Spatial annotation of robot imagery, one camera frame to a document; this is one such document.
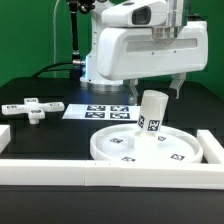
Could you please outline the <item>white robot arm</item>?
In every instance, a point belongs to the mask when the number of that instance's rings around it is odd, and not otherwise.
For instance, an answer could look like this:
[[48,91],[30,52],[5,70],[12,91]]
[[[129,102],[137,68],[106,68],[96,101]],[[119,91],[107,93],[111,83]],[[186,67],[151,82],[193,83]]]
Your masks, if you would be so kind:
[[91,20],[81,82],[96,91],[128,85],[131,105],[140,78],[169,75],[178,96],[186,74],[207,64],[207,22],[189,14],[189,0],[96,0]]

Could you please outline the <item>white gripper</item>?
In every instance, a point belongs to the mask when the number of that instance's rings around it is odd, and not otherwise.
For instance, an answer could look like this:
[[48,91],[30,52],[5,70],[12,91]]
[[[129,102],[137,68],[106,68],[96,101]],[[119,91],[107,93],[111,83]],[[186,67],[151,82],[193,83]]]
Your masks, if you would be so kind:
[[203,70],[207,61],[205,21],[190,21],[170,39],[154,39],[150,28],[106,28],[98,44],[98,72],[112,81],[131,79],[130,105],[138,104],[137,78],[172,74],[169,96],[178,99],[186,79],[182,72]]

